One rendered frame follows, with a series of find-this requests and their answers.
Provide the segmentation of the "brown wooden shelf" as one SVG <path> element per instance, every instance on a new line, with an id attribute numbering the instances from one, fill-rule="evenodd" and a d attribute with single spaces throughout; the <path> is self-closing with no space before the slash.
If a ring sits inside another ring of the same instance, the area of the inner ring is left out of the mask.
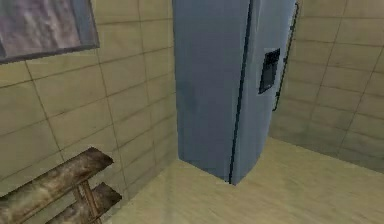
<path id="1" fill-rule="evenodd" d="M 23 224 L 49 204 L 72 192 L 75 202 L 46 224 L 101 224 L 100 218 L 122 196 L 102 182 L 91 189 L 89 179 L 113 163 L 94 147 L 0 197 L 0 224 Z"/>

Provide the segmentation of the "blue-grey fridge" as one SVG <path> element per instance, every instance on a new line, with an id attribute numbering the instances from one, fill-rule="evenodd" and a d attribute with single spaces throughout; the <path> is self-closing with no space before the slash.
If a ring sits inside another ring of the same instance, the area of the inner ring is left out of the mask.
<path id="1" fill-rule="evenodd" d="M 178 156 L 236 185 L 256 165 L 295 0 L 173 0 Z"/>

